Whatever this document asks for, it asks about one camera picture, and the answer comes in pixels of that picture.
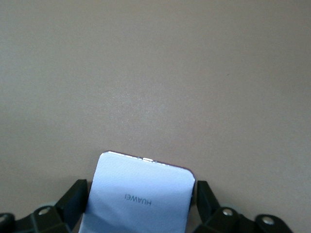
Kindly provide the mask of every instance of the phone back cover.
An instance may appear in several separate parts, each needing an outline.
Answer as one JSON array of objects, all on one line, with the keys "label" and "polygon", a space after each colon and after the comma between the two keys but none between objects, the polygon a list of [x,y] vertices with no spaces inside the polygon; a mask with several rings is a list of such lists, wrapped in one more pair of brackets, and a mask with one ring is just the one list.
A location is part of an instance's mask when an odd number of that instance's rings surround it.
[{"label": "phone back cover", "polygon": [[187,169],[105,152],[79,233],[183,233],[194,182]]}]

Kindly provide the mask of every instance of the gray surface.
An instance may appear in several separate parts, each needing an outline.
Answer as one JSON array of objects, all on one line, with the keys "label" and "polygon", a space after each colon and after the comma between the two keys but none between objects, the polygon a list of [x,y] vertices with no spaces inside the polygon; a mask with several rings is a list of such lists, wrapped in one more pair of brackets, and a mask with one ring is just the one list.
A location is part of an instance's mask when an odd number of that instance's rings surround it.
[{"label": "gray surface", "polygon": [[[0,212],[114,150],[308,232],[310,1],[0,1]],[[195,211],[191,227],[198,222]]]}]

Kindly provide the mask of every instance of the silver screw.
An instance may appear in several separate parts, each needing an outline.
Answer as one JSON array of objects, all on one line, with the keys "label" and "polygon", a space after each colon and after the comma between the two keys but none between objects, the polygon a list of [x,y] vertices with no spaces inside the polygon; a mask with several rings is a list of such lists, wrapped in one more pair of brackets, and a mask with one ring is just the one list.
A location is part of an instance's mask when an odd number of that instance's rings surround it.
[{"label": "silver screw", "polygon": [[273,225],[274,224],[274,221],[272,218],[268,217],[268,216],[265,216],[262,218],[262,221],[265,223],[265,224],[268,224],[268,225]]},{"label": "silver screw", "polygon": [[5,221],[7,217],[8,217],[8,215],[3,215],[2,217],[0,217],[0,222]]},{"label": "silver screw", "polygon": [[48,211],[50,211],[50,207],[40,210],[39,215],[45,215]]},{"label": "silver screw", "polygon": [[226,216],[232,216],[233,212],[230,209],[223,209],[223,214]]}]

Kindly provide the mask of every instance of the brand logo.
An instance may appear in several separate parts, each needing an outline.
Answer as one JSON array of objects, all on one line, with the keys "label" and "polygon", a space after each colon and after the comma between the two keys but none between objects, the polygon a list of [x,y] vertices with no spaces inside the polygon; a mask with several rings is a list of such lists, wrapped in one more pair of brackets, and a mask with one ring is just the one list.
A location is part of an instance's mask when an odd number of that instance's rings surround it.
[{"label": "brand logo", "polygon": [[125,194],[124,199],[129,200],[129,201],[133,201],[133,202],[136,202],[136,203],[140,203],[140,204],[143,204],[143,205],[150,205],[151,206],[151,200],[139,198],[139,197],[136,197],[136,196],[132,196],[130,194]]}]

